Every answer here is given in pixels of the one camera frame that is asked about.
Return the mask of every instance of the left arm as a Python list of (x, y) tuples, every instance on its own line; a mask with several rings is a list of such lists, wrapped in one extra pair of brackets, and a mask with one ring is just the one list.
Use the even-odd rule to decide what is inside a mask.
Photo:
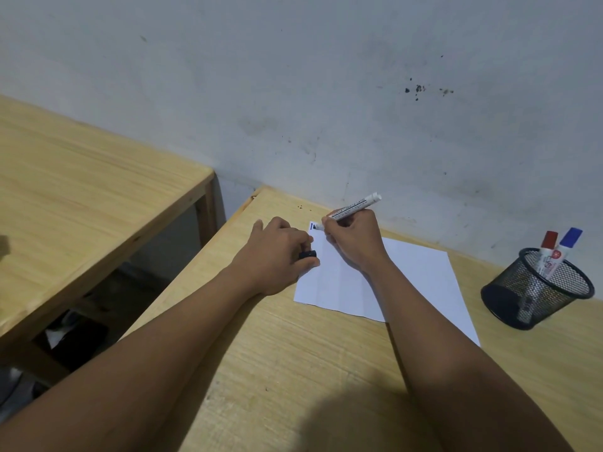
[(128, 451), (165, 420), (201, 359), (252, 296), (274, 295), (317, 258), (312, 238), (274, 218), (213, 280), (89, 361), (0, 425), (3, 451)]

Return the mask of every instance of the red marker cap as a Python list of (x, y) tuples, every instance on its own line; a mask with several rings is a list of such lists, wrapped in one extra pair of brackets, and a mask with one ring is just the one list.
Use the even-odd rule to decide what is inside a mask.
[(547, 231), (540, 247), (544, 249), (554, 249), (555, 244), (557, 244), (557, 236), (559, 236), (559, 234), (556, 231)]

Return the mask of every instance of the black mesh pen holder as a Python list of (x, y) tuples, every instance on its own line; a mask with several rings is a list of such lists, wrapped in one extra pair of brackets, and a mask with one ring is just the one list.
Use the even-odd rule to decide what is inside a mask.
[(535, 269), (539, 256), (537, 248), (520, 250), (517, 260), (482, 288), (486, 307), (518, 330), (530, 330), (575, 299), (595, 294), (593, 283), (567, 260), (544, 279)]

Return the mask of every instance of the forearm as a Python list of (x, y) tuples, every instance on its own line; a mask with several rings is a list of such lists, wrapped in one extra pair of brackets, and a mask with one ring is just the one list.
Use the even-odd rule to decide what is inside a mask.
[(222, 271), (2, 425), (3, 450), (136, 448), (163, 422), (211, 343), (251, 295)]
[(516, 383), (389, 260), (368, 273), (407, 382), (448, 450), (571, 450)]

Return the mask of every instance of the pen holder rim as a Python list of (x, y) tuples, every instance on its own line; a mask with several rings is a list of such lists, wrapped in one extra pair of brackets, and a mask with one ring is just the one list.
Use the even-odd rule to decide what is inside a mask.
[(569, 290), (566, 290), (565, 288), (562, 288), (562, 287), (554, 284), (553, 282), (549, 281), (548, 279), (545, 279), (542, 275), (540, 275), (528, 263), (528, 261), (525, 258), (525, 256), (526, 256), (527, 253), (529, 253), (529, 252), (539, 252), (539, 251), (540, 251), (540, 249), (534, 248), (534, 247), (524, 248), (524, 249), (521, 249), (519, 251), (519, 260), (522, 262), (523, 266), (528, 270), (528, 272), (532, 276), (536, 277), (538, 280), (540, 280), (541, 282), (543, 282), (544, 284), (546, 284), (547, 286), (549, 286), (553, 290), (556, 290), (557, 292), (560, 292), (563, 295), (570, 296), (570, 297), (572, 297), (574, 299), (589, 299), (589, 298), (592, 298), (593, 296), (595, 296), (595, 286), (593, 285), (592, 281), (589, 279), (589, 277), (586, 274), (584, 274), (584, 272), (580, 268), (578, 268), (576, 265), (574, 265), (570, 261), (563, 260), (563, 265), (568, 265), (572, 270), (574, 270), (584, 280), (584, 282), (586, 282), (586, 285), (589, 288), (588, 293), (580, 294), (580, 293), (577, 293), (577, 292), (570, 292)]

